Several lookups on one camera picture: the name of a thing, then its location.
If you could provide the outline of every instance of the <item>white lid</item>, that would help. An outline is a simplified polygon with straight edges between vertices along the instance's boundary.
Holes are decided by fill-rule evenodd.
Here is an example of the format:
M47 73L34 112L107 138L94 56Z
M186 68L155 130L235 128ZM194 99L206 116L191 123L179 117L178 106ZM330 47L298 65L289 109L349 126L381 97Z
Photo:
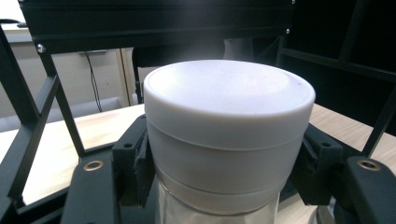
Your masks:
M151 124L219 149L263 149L301 136L315 100L311 85L290 72L236 61L170 64L144 85Z

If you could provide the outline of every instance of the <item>wooden tabletop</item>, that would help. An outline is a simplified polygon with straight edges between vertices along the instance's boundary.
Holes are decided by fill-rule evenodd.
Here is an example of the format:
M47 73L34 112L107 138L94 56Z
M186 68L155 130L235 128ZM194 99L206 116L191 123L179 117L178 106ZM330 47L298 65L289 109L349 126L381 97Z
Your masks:
M76 119L85 148L117 141L134 120L144 114L136 105ZM315 105L310 122L323 132L362 150L371 127ZM0 160L3 159L17 131L0 133ZM384 134L372 158L385 163L396 173L396 137ZM78 156L63 121L47 124L35 162L26 183L23 198L32 203L70 184ZM315 206L304 206L298 196L279 206L277 224L307 223Z

